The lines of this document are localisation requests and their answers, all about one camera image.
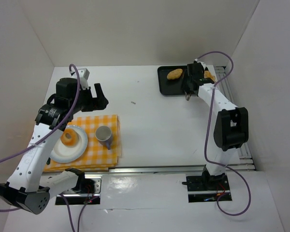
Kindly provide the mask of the stainless steel tongs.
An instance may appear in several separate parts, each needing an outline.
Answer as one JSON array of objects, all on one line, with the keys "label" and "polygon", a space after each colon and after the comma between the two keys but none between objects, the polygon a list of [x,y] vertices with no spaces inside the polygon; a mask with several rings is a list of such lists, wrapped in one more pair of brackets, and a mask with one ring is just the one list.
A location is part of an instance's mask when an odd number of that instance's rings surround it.
[{"label": "stainless steel tongs", "polygon": [[186,91],[185,92],[185,99],[186,99],[186,101],[189,101],[190,98],[191,98],[191,91]]}]

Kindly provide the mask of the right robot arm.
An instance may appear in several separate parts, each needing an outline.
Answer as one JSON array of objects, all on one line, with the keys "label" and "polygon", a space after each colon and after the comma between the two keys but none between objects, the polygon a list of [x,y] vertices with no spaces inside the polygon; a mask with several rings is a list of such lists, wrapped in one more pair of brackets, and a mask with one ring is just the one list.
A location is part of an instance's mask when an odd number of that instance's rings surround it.
[{"label": "right robot arm", "polygon": [[217,148],[214,157],[206,159],[196,190],[214,190],[226,180],[226,166],[234,153],[248,141],[248,111],[233,104],[215,87],[214,78],[201,61],[187,65],[181,89],[187,101],[195,94],[210,107],[210,118],[215,125],[207,133],[213,137],[208,142]]}]

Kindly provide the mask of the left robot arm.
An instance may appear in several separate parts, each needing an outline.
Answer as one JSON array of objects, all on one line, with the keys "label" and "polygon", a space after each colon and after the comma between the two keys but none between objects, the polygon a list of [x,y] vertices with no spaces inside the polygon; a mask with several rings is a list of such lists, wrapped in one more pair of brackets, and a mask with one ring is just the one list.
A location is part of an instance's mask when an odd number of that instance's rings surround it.
[{"label": "left robot arm", "polygon": [[56,83],[56,92],[38,111],[31,141],[21,161],[8,180],[0,183],[0,198],[7,204],[38,215],[51,198],[68,189],[80,192],[85,187],[85,173],[75,168],[67,168],[43,183],[40,179],[51,151],[73,115],[106,108],[108,100],[101,85],[95,83],[94,88],[95,98],[90,87],[82,88],[74,78],[61,78]]}]

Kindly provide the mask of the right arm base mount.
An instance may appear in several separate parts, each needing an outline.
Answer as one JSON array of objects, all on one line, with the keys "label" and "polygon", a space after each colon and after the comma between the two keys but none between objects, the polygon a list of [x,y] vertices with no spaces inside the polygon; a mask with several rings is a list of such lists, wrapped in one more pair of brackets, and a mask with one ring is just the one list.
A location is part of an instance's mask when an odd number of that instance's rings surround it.
[{"label": "right arm base mount", "polygon": [[211,180],[209,177],[186,176],[182,185],[187,187],[189,203],[232,201],[230,185],[225,174],[218,179]]}]

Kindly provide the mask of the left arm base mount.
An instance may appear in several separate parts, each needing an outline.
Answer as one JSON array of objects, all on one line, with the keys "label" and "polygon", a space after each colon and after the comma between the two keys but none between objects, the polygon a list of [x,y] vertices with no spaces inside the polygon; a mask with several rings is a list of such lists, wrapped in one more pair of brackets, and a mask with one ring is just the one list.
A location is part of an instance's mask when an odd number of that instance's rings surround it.
[{"label": "left arm base mount", "polygon": [[82,189],[76,192],[72,189],[64,191],[62,194],[69,205],[98,205],[101,202],[102,178],[86,178]]}]

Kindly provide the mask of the glazed ring donut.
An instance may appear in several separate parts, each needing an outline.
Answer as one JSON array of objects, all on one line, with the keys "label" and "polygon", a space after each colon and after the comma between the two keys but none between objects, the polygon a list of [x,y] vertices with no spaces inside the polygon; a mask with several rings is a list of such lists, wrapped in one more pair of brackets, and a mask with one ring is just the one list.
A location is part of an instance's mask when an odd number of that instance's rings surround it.
[{"label": "glazed ring donut", "polygon": [[61,142],[67,147],[74,147],[79,141],[78,134],[74,129],[67,128],[60,137]]}]

